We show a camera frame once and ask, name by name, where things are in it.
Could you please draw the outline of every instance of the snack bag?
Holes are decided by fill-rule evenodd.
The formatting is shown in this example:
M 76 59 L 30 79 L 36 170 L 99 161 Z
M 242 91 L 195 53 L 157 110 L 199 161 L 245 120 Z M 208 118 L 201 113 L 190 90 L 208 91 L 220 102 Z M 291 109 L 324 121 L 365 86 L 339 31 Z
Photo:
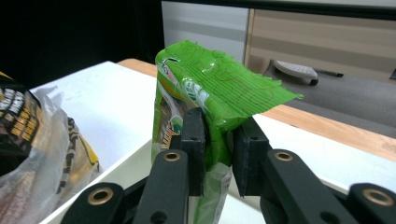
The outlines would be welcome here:
M 152 159 L 183 132 L 186 111 L 201 107 L 210 144 L 205 150 L 204 196 L 190 198 L 190 223 L 218 223 L 231 180 L 226 134 L 252 115 L 301 97 L 280 81 L 254 74 L 224 52 L 189 40 L 157 54 Z
M 0 223 L 38 223 L 99 175 L 61 100 L 0 72 Z

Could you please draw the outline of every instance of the wood trim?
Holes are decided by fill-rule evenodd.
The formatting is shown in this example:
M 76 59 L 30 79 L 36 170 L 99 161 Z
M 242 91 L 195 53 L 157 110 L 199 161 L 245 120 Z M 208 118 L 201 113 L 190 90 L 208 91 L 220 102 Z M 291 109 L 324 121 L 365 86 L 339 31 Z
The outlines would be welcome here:
M 119 64 L 151 77 L 157 76 L 157 68 L 151 63 L 127 59 L 119 62 Z M 372 133 L 332 119 L 326 119 L 287 105 L 279 105 L 262 114 L 268 118 L 279 120 L 347 146 L 396 161 L 396 139 L 394 138 Z

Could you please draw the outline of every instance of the white table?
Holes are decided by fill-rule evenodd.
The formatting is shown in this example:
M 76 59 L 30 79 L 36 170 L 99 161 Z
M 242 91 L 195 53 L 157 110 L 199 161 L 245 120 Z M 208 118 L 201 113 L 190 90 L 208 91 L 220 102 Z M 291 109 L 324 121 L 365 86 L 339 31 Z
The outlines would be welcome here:
M 115 63 L 101 63 L 40 88 L 53 86 L 64 93 L 63 110 L 76 121 L 99 157 L 104 173 L 92 184 L 109 181 L 127 188 L 149 173 L 154 77 Z M 263 115 L 254 118 L 273 148 L 299 154 L 326 184 L 347 191 L 354 183 L 371 182 L 396 191 L 395 162 Z M 236 195 L 235 186 L 231 187 L 230 194 Z M 75 199 L 43 223 L 59 223 Z M 257 201 L 248 203 L 257 208 Z M 244 223 L 264 223 L 259 210 L 247 202 L 228 197 L 220 223 L 241 223 L 241 218 Z

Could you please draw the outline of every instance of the green plastic package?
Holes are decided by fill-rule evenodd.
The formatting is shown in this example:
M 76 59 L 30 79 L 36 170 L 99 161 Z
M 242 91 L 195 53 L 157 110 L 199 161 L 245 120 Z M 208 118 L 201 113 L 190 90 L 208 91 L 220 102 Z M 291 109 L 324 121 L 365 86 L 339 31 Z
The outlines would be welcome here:
M 184 113 L 201 107 L 210 133 L 205 150 L 204 196 L 190 197 L 189 223 L 218 223 L 231 180 L 231 152 L 226 134 L 252 115 L 301 95 L 233 57 L 189 40 L 157 54 L 158 68 L 152 136 L 152 160 L 182 133 Z

